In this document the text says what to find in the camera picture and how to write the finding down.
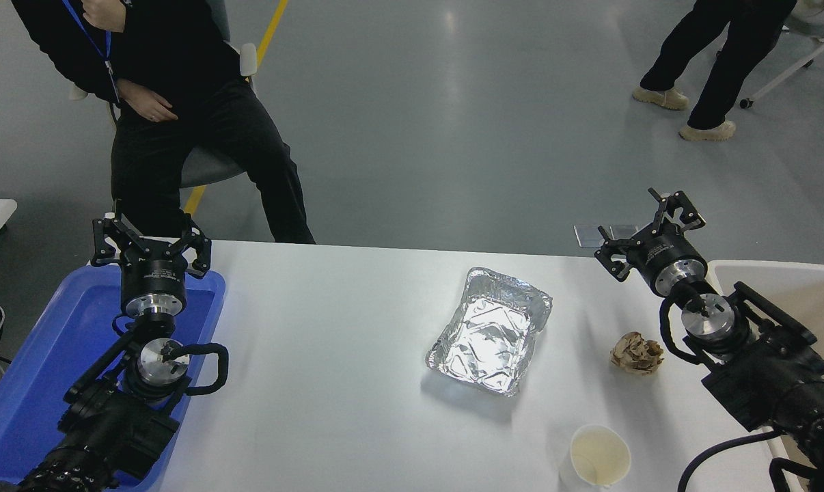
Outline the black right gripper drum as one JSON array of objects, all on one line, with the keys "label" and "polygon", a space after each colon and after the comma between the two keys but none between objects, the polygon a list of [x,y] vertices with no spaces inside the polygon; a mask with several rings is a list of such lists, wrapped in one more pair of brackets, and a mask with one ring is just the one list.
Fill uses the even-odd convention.
[{"label": "black right gripper drum", "polygon": [[654,293],[669,293],[687,278],[704,277],[704,258],[683,234],[666,233],[649,239],[636,239],[625,253]]}]

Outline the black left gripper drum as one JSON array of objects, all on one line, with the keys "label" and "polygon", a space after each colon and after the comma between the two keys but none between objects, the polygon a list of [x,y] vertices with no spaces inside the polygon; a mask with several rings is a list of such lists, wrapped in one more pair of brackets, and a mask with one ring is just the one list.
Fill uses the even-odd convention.
[{"label": "black left gripper drum", "polygon": [[166,256],[156,247],[146,252],[127,249],[120,255],[121,300],[131,301],[149,294],[165,294],[184,301],[184,277],[187,270],[184,256]]}]

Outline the seated person's right hand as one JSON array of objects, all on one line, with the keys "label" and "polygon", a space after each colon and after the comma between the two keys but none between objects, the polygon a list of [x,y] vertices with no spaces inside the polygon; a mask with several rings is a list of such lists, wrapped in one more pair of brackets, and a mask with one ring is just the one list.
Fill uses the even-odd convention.
[{"label": "seated person's right hand", "polygon": [[178,116],[172,112],[174,107],[171,103],[150,88],[125,79],[116,81],[116,87],[122,102],[127,103],[137,115],[147,121],[160,124],[178,120]]}]

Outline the seated person's left hand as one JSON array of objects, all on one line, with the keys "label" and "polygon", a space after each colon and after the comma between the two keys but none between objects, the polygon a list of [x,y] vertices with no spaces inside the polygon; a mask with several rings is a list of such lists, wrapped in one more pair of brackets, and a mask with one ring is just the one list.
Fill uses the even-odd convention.
[{"label": "seated person's left hand", "polygon": [[84,19],[94,28],[124,32],[126,26],[126,6],[116,0],[83,0]]}]

